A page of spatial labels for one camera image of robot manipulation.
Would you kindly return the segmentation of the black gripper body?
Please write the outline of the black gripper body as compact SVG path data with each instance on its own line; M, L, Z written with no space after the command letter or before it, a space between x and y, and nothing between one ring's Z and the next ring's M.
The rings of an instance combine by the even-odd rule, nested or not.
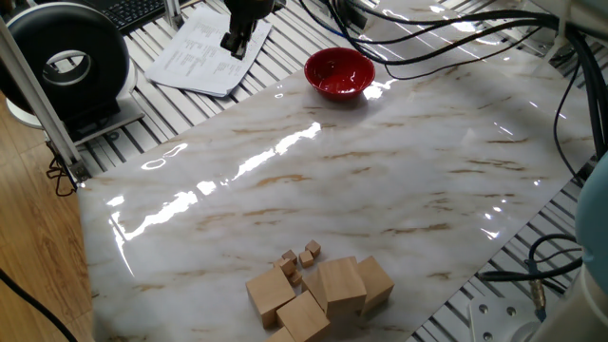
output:
M262 19L285 7L285 0L225 0L224 3L237 19Z

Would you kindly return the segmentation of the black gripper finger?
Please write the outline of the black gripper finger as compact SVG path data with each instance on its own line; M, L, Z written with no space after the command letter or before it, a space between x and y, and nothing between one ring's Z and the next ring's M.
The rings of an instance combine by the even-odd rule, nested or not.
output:
M234 18L230 20L229 30L224 34L220 46L231 54L245 53L244 26L241 22Z
M248 43L257 28L257 20L245 22L238 29L238 43L236 57L242 60L245 57Z

